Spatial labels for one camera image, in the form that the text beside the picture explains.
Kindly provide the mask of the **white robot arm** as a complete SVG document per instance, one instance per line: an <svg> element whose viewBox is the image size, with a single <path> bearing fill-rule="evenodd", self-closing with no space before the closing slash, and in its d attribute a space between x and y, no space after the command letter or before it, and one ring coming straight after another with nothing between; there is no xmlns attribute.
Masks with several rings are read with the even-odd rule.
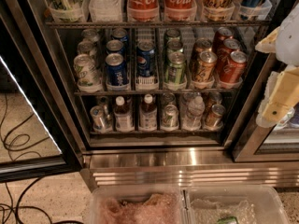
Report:
<svg viewBox="0 0 299 224"><path fill-rule="evenodd" d="M257 125L270 128L299 103L299 5L255 49L273 53L287 65L282 72L270 74L258 109Z"/></svg>

